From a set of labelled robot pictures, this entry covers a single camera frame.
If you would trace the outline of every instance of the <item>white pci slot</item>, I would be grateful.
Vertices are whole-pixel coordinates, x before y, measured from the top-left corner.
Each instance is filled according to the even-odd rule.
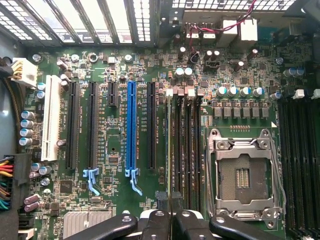
[[[61,79],[46,76],[41,161],[58,159]]]

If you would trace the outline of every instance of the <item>white connector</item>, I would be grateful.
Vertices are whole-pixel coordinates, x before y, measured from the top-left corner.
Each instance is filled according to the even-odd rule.
[[[19,70],[21,73],[18,75],[21,79],[11,78],[11,80],[30,88],[36,88],[38,72],[37,66],[22,57],[14,57],[12,61],[19,61],[22,67],[21,70]]]
[[[58,159],[61,79],[46,76],[41,161]]]

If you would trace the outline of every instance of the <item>motherboard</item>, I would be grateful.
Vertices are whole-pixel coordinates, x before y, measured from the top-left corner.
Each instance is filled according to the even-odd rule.
[[[295,116],[279,101],[315,85],[311,44],[186,48],[30,50],[37,89],[26,92],[20,144],[32,155],[31,198],[20,217],[35,218],[36,239],[168,211],[165,199],[290,237],[297,221],[284,214],[299,207],[285,191],[303,190],[282,187],[298,177],[283,153]]]

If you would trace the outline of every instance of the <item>blue pcie slot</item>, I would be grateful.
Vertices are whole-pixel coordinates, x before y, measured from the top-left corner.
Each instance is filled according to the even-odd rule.
[[[125,176],[131,177],[132,189],[142,196],[137,187],[139,169],[136,166],[137,157],[137,83],[130,81],[127,84],[127,114],[126,114],[126,160]]]

